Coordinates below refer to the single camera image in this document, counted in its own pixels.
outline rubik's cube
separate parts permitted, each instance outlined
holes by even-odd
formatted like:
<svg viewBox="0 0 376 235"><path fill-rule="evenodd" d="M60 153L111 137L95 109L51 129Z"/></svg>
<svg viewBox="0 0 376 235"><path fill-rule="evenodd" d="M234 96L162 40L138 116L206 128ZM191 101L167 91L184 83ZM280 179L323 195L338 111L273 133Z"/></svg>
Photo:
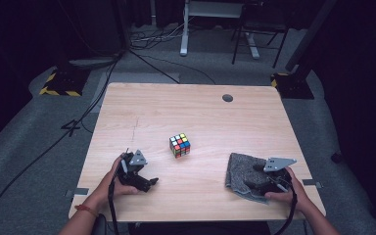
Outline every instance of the rubik's cube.
<svg viewBox="0 0 376 235"><path fill-rule="evenodd" d="M169 148L176 158L189 154L191 144L184 133L169 138Z"/></svg>

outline gray carpet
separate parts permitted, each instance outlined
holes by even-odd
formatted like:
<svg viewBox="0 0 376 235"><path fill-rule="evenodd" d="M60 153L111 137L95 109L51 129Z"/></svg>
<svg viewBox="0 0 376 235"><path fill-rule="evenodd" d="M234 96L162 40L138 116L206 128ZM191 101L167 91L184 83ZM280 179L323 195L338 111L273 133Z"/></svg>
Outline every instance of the gray carpet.
<svg viewBox="0 0 376 235"><path fill-rule="evenodd" d="M291 30L278 66L273 69L273 50L259 50L261 58L254 60L248 48L241 48L236 64L231 65L234 51L231 33L217 29L192 32L187 57L179 56L180 38L136 53L203 71L216 84L270 85L270 75L285 71L284 66L305 35L303 30ZM258 37L258 41L264 41L264 38ZM164 72L179 74L181 83L212 84L196 70L145 59ZM82 97L40 96L38 92L51 70L44 71L31 82L33 99L0 133L0 192L26 165L62 136L62 125L81 117L106 71L91 72ZM157 71L127 53L117 63L114 72ZM313 178L324 185L319 194L327 217L342 234L376 234L376 220L368 211L365 192L345 163L330 161L330 156L339 150L334 124L316 75L310 74L307 81L314 100L283 100L283 103ZM92 113L84 119L87 129L94 129L97 117L97 113ZM64 138L13 184L0 200L0 234L56 234L62 228L68 221L71 206L71 199L66 198L65 193L77 184L91 136L84 128L76 130L72 137ZM283 222L269 221L271 231L277 231ZM303 223L293 221L284 234L304 234Z"/></svg>

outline cable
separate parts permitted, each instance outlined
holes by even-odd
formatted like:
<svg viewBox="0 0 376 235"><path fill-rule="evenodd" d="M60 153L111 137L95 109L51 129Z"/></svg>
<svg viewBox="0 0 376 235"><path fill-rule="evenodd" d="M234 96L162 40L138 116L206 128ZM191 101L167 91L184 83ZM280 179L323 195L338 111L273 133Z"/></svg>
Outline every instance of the cable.
<svg viewBox="0 0 376 235"><path fill-rule="evenodd" d="M80 65L80 64L73 64L75 67L81 69L81 70L96 70L96 69L101 69L104 67L109 67L115 62L116 57L112 57L110 61L107 62L101 62L101 63L95 63L95 64L90 64L90 65Z"/></svg>
<svg viewBox="0 0 376 235"><path fill-rule="evenodd" d="M50 152L50 150L52 150L58 143L60 143L60 141L62 141L64 139L64 137L66 137L89 113L92 109L94 109L94 107L96 106L96 104L99 102L100 98L102 97L103 93L105 92L105 89L107 87L107 84L109 84L109 80L110 80L110 76L112 74L112 71L113 69L115 68L116 64L118 63L118 61L120 60L122 56L122 53L119 54L117 56L117 59L114 63L114 65L112 66L112 69L110 70L109 72L109 76L108 78L106 79L106 83L105 85L103 86L103 89L102 91L100 92L98 98L87 108L87 110L83 113L83 115L81 116L81 118L77 121L77 122L74 122L72 127L67 130L58 140L56 140L49 148L47 148L41 155L39 155L35 160L33 160L30 164L28 164L23 170L21 170L21 172L19 172L4 188L4 190L2 190L2 192L0 193L0 199L2 198L2 196L5 194L5 192L14 184L14 182L21 177L21 175L23 175L32 165L34 165L36 162L38 162L42 157L44 157L48 152Z"/></svg>
<svg viewBox="0 0 376 235"><path fill-rule="evenodd" d="M188 23L194 19L195 17L192 17L191 19L188 20ZM172 36L176 31L178 31L180 28L182 28L184 26L184 23L179 25L177 28L175 29L171 29L171 33L168 33L166 36L164 36L165 32L164 30L159 34L159 35L155 35L154 34L156 32L158 32L157 30L154 31L150 36L148 37L142 37L142 38L136 38L136 39L133 39L131 37L129 37L129 40L131 41L131 44L130 44L130 48L133 49L133 50L145 50L145 49L152 49L154 48L155 46L157 46L158 44L160 44L161 42L168 42L168 41L171 41L173 40L174 38L176 37L180 37L182 36L182 34L178 34L178 35L175 35L175 36ZM138 45L133 45L134 42L142 42L142 41L146 41L145 45L144 46L138 46Z"/></svg>
<svg viewBox="0 0 376 235"><path fill-rule="evenodd" d="M289 184L289 186L290 186L290 188L292 189L292 192L293 192L291 210L289 212L289 216L288 216L288 219L286 220L285 224L283 224L283 226L279 229L279 231L277 231L274 235L280 235L286 230L286 228L292 222L293 215L295 213L296 203L298 202L298 195L296 194L295 189L293 188L292 184Z"/></svg>
<svg viewBox="0 0 376 235"><path fill-rule="evenodd" d="M307 235L306 219L304 219L304 231L305 231L305 235Z"/></svg>
<svg viewBox="0 0 376 235"><path fill-rule="evenodd" d="M184 65L181 65L181 64L178 64L178 63L175 63L175 62L170 62L170 61L167 61L167 60L162 60L162 59L158 59L158 58L155 58L155 57L151 57L151 56L143 56L143 55L139 55L140 57L147 57L147 58L151 58L153 60L157 60L157 61L163 61L163 62L167 62L167 63L170 63L170 64L173 64L173 65L177 65L177 66L181 66L181 67L185 67L185 68L188 68L190 70L193 70L193 71L197 71L197 72L200 72L202 73L204 76L206 76L214 85L216 85L215 81L210 77L208 76L205 72L201 71L201 70L197 70L195 68L192 68L192 67L188 67L188 66L184 66Z"/></svg>
<svg viewBox="0 0 376 235"><path fill-rule="evenodd" d="M145 59L143 59L141 56L139 56L138 54L134 53L132 50L129 50L129 52L133 55L135 55L137 58L139 58L140 60L142 60L143 62L145 62L146 64L148 64L150 67L152 67L153 69L155 69L156 71L159 71L160 73L162 73L163 75L169 77L171 80L173 80L175 83L177 84L180 84L179 81L175 80L173 77L171 77L170 75L166 74L164 71L156 68L155 66L153 66L151 63L147 62Z"/></svg>
<svg viewBox="0 0 376 235"><path fill-rule="evenodd" d="M81 120L80 123L81 123L81 126L82 126L85 130L87 130L87 132L90 132L90 133L93 134L93 131L91 131L91 130L87 129L87 127L85 127L85 125L84 125L84 123L83 123L83 119Z"/></svg>
<svg viewBox="0 0 376 235"><path fill-rule="evenodd" d="M118 220L116 218L116 210L115 210L115 204L113 202L113 196L115 193L115 179L118 177L118 169L121 166L121 161L117 164L115 173L113 174L111 183L109 184L109 190L108 190L108 201L109 201L109 209L112 214L112 221L114 223L113 229L115 230L115 234L118 235Z"/></svg>
<svg viewBox="0 0 376 235"><path fill-rule="evenodd" d="M71 17L69 16L69 13L67 12L66 8L63 6L63 4L61 3L60 0L57 0L57 2L59 3L61 9L63 10L64 14L66 15L66 17L68 18L72 28L74 29L75 31L75 34L77 34L78 38L81 40L81 42L90 50L92 51L93 53L95 53L96 55L99 55L99 56L108 56L108 57L111 57L113 55L106 55L106 54L103 54L103 53L100 53L96 50L94 50L85 40L84 38L81 36L80 32L78 31L77 27L74 25L74 22L72 21Z"/></svg>

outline table surface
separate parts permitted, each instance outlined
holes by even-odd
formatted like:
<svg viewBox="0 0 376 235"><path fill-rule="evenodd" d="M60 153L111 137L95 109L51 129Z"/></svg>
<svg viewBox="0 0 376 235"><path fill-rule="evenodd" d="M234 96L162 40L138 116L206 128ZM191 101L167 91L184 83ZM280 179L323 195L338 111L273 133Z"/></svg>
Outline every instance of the table surface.
<svg viewBox="0 0 376 235"><path fill-rule="evenodd" d="M232 102L222 100L224 94ZM169 137L185 133L191 153L176 159ZM272 87L111 83L99 115L77 188L89 193L129 148L148 164L139 171L158 177L148 193L115 200L118 221L200 221L285 219L290 207L255 203L224 185L231 153L296 159L299 179L311 179L280 96ZM305 186L325 214L315 186ZM87 196L75 195L74 205ZM106 206L102 213L111 220Z"/></svg>

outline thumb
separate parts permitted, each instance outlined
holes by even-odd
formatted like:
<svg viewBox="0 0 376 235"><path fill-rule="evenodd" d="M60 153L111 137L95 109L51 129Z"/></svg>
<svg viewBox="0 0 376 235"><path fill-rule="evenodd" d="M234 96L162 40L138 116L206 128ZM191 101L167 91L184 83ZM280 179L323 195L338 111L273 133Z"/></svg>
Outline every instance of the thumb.
<svg viewBox="0 0 376 235"><path fill-rule="evenodd" d="M290 196L288 193L273 193L273 192L267 192L264 194L264 197L266 199L272 199L279 202L285 202L288 203L291 201Z"/></svg>

